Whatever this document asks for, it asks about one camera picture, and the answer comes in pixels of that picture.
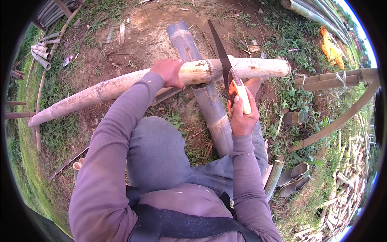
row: sleeve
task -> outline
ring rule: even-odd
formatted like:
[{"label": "sleeve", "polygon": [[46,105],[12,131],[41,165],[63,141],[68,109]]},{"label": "sleeve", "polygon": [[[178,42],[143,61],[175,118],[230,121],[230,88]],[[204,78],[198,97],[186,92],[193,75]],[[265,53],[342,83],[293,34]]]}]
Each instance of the sleeve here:
[{"label": "sleeve", "polygon": [[261,173],[254,156],[252,134],[233,135],[234,208],[238,221],[263,242],[282,241],[271,218]]},{"label": "sleeve", "polygon": [[164,80],[148,72],[110,107],[94,132],[70,201],[75,241],[126,241],[137,221],[125,196],[125,163],[133,128]]}]

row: person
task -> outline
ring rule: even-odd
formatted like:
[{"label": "person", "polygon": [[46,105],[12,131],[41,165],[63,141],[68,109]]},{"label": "person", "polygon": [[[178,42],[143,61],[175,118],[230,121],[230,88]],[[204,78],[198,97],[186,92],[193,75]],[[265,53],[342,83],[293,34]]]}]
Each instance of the person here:
[{"label": "person", "polygon": [[[70,201],[75,241],[282,241],[262,183],[267,154],[254,98],[262,79],[246,83],[251,114],[235,97],[232,154],[206,165],[190,167],[185,140],[168,121],[143,118],[162,87],[185,88],[183,63],[156,61],[101,120]],[[127,197],[125,165],[137,204]],[[234,200],[235,219],[223,194]]]}]

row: purple long-sleeve shirt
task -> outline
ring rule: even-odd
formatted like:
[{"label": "purple long-sleeve shirt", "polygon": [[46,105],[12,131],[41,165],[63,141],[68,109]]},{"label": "purple long-sleeve shirt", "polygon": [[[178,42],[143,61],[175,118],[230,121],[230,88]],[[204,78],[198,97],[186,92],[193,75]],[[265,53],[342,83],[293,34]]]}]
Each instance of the purple long-sleeve shirt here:
[{"label": "purple long-sleeve shirt", "polygon": [[[137,215],[125,196],[125,163],[129,139],[164,80],[155,72],[124,92],[98,125],[77,177],[69,209],[75,241],[123,241],[129,238]],[[252,135],[233,136],[234,209],[240,223],[262,241],[282,241],[271,219],[259,166],[253,153]],[[190,215],[232,217],[213,190],[195,184],[149,192],[139,204]],[[160,238],[159,241],[244,241],[239,232],[204,239]]]}]

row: gray pants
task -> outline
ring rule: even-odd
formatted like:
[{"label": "gray pants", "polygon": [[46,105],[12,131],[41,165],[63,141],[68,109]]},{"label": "gray pants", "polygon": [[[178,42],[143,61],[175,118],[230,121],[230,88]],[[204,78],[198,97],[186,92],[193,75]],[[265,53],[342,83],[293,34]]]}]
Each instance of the gray pants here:
[{"label": "gray pants", "polygon": [[[261,175],[267,168],[267,155],[259,121],[253,131],[254,155]],[[180,132],[160,117],[140,119],[129,141],[127,173],[131,186],[141,194],[193,183],[211,188],[217,195],[233,198],[231,155],[205,165],[190,167]]]}]

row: right hand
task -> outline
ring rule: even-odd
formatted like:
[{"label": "right hand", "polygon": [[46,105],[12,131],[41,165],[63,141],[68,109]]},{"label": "right hand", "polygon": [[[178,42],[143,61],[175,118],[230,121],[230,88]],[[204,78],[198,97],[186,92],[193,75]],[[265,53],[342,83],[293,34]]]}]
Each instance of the right hand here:
[{"label": "right hand", "polygon": [[255,98],[248,88],[246,88],[246,92],[251,107],[251,114],[243,113],[243,101],[239,96],[235,96],[234,105],[230,110],[230,125],[234,136],[250,134],[253,132],[254,126],[259,120],[259,112],[255,104]]},{"label": "right hand", "polygon": [[185,85],[179,80],[179,72],[183,64],[184,59],[182,58],[157,60],[151,67],[151,71],[156,72],[164,79],[164,87],[185,89]]}]

